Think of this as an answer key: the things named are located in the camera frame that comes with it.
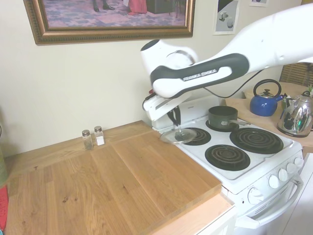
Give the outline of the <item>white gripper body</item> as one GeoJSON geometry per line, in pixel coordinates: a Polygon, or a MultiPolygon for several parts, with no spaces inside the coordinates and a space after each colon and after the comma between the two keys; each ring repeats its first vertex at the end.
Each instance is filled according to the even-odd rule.
{"type": "Polygon", "coordinates": [[[150,120],[158,120],[169,111],[179,106],[188,99],[187,94],[183,94],[177,98],[163,98],[156,94],[151,94],[143,101],[143,110],[150,120]]]}

